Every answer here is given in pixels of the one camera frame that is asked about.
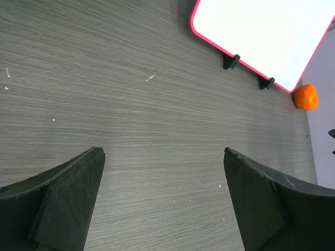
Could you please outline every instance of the whiteboard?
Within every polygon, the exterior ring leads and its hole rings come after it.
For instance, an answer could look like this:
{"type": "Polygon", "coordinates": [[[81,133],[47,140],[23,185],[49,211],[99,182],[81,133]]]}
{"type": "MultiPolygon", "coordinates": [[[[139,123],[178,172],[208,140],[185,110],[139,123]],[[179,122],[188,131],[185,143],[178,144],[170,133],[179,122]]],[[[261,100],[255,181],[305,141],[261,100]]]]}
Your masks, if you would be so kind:
{"type": "Polygon", "coordinates": [[[335,0],[198,0],[193,32],[287,92],[335,17],[335,0]]]}

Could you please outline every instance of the black object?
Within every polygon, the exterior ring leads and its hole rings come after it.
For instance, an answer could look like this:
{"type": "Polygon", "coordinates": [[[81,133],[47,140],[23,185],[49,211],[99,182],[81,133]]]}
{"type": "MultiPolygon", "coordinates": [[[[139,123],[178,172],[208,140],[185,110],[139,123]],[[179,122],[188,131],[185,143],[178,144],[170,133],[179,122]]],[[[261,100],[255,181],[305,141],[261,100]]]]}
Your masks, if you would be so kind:
{"type": "Polygon", "coordinates": [[[0,250],[83,250],[104,165],[104,151],[93,147],[0,188],[0,250]]]}
{"type": "Polygon", "coordinates": [[[246,251],[335,250],[335,190],[225,149],[225,172],[246,251]]]}
{"type": "Polygon", "coordinates": [[[260,90],[264,90],[265,88],[269,90],[274,83],[274,78],[271,77],[270,79],[266,79],[258,75],[258,83],[260,85],[260,90]]]}
{"type": "Polygon", "coordinates": [[[328,133],[335,139],[335,129],[330,130],[328,133]]]}
{"type": "Polygon", "coordinates": [[[240,56],[235,55],[233,58],[223,52],[223,61],[224,61],[224,69],[228,70],[229,68],[234,69],[237,63],[240,61],[240,56]]]}

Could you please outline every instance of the white speck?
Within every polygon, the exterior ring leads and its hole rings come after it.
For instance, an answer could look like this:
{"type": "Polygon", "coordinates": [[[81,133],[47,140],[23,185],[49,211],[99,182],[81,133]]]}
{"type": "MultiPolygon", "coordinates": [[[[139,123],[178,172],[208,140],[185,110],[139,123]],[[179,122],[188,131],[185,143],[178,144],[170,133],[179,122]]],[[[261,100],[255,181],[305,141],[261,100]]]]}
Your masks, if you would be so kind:
{"type": "Polygon", "coordinates": [[[9,70],[8,68],[5,68],[6,69],[6,74],[7,74],[7,77],[10,77],[10,74],[9,74],[9,70]]]}
{"type": "Polygon", "coordinates": [[[155,74],[153,74],[151,77],[149,77],[147,80],[144,80],[145,82],[152,79],[155,76],[155,74]]]}
{"type": "Polygon", "coordinates": [[[285,179],[286,181],[293,187],[295,187],[294,183],[292,183],[288,178],[287,178],[287,175],[285,175],[285,179]]]}

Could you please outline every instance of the gray wood grain surface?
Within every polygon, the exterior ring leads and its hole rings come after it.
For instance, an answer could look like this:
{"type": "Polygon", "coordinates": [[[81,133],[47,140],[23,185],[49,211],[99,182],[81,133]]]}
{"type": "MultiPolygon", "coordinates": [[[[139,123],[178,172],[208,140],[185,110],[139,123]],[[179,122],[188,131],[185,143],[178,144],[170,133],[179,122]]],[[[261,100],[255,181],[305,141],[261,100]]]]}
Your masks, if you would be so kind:
{"type": "Polygon", "coordinates": [[[103,147],[85,250],[243,250],[226,146],[316,182],[306,112],[224,71],[193,4],[0,2],[0,186],[103,147]]]}

